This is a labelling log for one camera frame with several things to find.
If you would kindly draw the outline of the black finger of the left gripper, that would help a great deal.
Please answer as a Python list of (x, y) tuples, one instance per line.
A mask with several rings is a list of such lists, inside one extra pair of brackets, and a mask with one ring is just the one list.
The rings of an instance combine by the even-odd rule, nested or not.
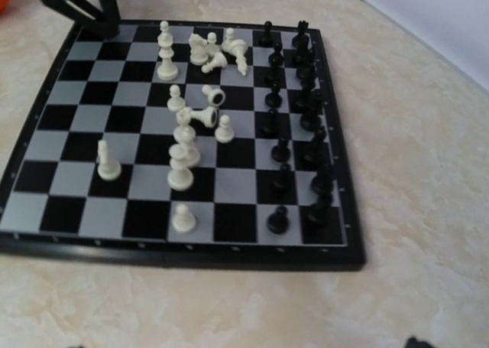
[(111, 39), (119, 34), (121, 16), (117, 0), (99, 0), (100, 8), (87, 0), (40, 1), (100, 38)]

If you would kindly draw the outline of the black folding chess board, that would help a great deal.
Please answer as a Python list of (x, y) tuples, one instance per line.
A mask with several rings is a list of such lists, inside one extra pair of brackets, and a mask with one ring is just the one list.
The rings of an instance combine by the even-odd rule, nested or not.
[[(166, 268), (349, 271), (365, 264), (355, 191), (321, 33), (309, 29), (316, 80), (302, 88), (291, 44), (294, 27), (272, 27), (283, 47), (277, 74), (280, 107), (265, 103), (268, 58), (260, 24), (235, 24), (248, 45), (248, 73), (234, 57), (211, 73), (190, 63), (191, 34), (223, 39), (225, 23), (172, 21), (176, 85), (204, 109), (205, 85), (221, 88), (235, 138), (215, 140), (193, 121), (201, 159), (190, 189), (170, 188), (174, 114), (170, 84), (157, 77), (159, 21), (124, 20), (103, 40), (72, 27), (24, 124), (1, 182), (1, 250)], [(307, 91), (318, 133), (301, 127)], [(98, 141), (121, 164), (114, 181), (97, 171)], [(171, 219), (185, 203), (189, 233)], [(274, 234), (267, 218), (288, 209), (289, 228)]]

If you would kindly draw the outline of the white chess pawn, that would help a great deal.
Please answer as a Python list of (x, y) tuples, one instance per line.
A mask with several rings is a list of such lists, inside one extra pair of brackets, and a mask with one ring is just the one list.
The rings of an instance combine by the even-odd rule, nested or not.
[(196, 218), (185, 203), (178, 203), (172, 216), (171, 224), (176, 232), (189, 233), (196, 227)]

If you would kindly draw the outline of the white chess king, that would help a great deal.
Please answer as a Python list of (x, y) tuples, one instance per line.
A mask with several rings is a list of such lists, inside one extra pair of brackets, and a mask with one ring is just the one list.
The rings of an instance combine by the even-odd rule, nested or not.
[(157, 39), (160, 48), (161, 64), (157, 68), (157, 75), (163, 81), (173, 81), (177, 78), (179, 69), (173, 62), (173, 37), (170, 34), (161, 34)]

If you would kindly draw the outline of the white chess knight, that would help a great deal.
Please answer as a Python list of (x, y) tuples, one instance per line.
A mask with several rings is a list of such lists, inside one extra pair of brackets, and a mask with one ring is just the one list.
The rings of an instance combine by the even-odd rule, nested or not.
[(109, 154), (108, 145), (105, 140), (98, 141), (98, 156), (98, 175), (104, 181), (116, 180), (121, 174), (121, 164)]

